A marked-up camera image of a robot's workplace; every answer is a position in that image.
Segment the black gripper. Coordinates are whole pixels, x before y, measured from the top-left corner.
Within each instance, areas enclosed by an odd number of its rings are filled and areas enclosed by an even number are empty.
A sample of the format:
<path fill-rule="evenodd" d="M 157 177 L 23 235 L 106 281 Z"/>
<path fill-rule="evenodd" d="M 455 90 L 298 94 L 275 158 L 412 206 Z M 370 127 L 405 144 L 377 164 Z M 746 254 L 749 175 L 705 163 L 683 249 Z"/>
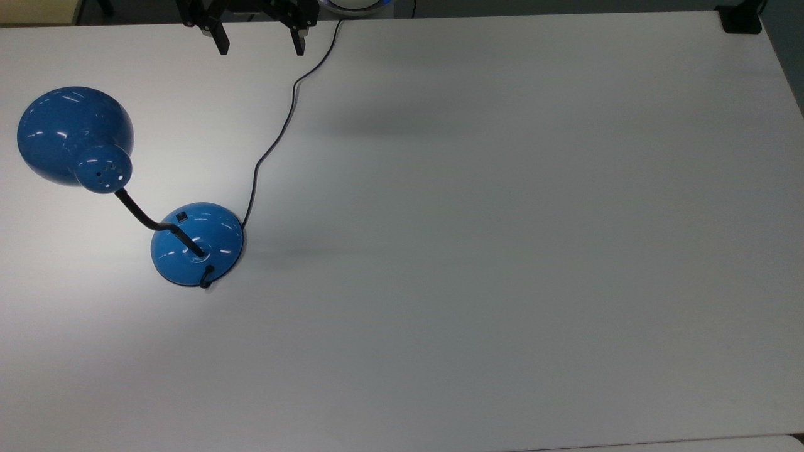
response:
<path fill-rule="evenodd" d="M 318 1 L 176 1 L 187 28 L 212 38 L 220 55 L 229 54 L 229 37 L 221 25 L 224 13 L 263 14 L 290 30 L 296 55 L 305 54 L 305 33 L 318 23 Z"/>

